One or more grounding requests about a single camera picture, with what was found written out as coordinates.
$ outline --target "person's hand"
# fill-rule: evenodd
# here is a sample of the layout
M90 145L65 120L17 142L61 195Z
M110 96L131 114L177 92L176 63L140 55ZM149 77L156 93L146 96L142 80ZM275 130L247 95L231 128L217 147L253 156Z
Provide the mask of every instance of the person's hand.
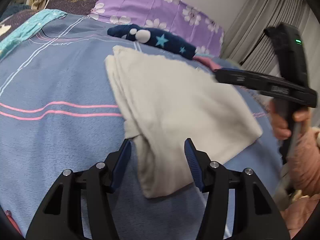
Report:
M276 112L276 106L273 100L269 103L271 114L271 126L273 134L279 140L287 140L291 136L291 131L288 129L287 121ZM304 134L310 126L310 110L305 107L293 114L295 122L301 122L301 134Z

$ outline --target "blue bedsheet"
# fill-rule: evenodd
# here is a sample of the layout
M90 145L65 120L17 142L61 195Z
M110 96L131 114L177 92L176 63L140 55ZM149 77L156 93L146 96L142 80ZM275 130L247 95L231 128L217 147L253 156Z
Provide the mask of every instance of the blue bedsheet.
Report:
M103 62L113 46L205 69L179 55L107 36L111 26L68 14L45 25L0 63L0 204L12 212L24 235L42 198L64 169L87 169L118 150L124 139L124 119ZM225 166L238 171L253 168L273 193L281 169L277 141L259 104L238 89L264 132ZM233 213L234 197L229 198ZM168 197L146 199L138 183L134 147L122 185L109 200L123 240L194 240L205 207L205 195L193 184ZM85 235L90 236L85 209L83 215ZM229 216L229 228L232 222Z

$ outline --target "red zipper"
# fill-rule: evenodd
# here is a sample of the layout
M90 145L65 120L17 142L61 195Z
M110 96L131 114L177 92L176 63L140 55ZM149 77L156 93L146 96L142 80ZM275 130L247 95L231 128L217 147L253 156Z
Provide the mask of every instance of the red zipper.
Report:
M20 233L20 235L22 235L17 223L14 221L14 219L12 218L11 212L9 210L5 211L5 214L7 215L7 218L10 220L11 224L14 226L14 228Z

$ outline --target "metal screw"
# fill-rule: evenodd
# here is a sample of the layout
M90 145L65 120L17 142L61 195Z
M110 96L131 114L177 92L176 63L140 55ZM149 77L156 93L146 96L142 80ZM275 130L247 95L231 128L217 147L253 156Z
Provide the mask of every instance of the metal screw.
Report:
M63 174L64 176L69 176L69 175L71 174L71 170L66 169L66 170L63 171L62 174Z
M217 163L217 162L210 162L210 167L216 169L216 168L219 167L219 163Z
M254 174L254 171L253 171L253 169L251 169L251 168L246 168L246 169L244 170L244 172L245 172L246 174L248 174L248 175Z
M97 164L96 164L96 167L97 167L98 169L102 169L102 168L104 168L105 166L106 166L106 164L103 163L103 162L100 162L100 163L97 163Z

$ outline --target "purple pillow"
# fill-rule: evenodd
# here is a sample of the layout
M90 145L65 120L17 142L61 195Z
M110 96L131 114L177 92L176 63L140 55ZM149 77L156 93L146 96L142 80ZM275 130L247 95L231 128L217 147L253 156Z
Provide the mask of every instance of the purple pillow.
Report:
M99 0L90 17L170 31L194 45L198 54L220 55L223 28L182 0Z

